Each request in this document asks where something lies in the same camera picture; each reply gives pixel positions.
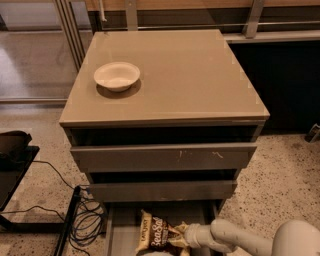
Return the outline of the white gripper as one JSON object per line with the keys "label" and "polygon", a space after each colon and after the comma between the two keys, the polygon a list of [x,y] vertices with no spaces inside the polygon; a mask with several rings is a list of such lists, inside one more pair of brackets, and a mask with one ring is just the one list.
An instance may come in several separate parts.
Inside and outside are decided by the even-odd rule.
{"label": "white gripper", "polygon": [[182,222],[175,226],[175,229],[184,234],[184,238],[174,238],[173,245],[180,248],[201,248],[210,247],[212,242],[212,235],[209,225],[190,224]]}

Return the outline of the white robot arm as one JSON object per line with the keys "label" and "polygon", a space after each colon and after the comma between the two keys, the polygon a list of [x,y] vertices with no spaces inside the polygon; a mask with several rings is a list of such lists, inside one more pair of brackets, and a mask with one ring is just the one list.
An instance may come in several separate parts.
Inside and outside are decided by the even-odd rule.
{"label": "white robot arm", "polygon": [[221,253],[232,253],[239,247],[251,256],[320,256],[320,230],[301,220],[283,223],[272,239],[221,218],[210,225],[187,225],[183,237],[191,248],[205,247]]}

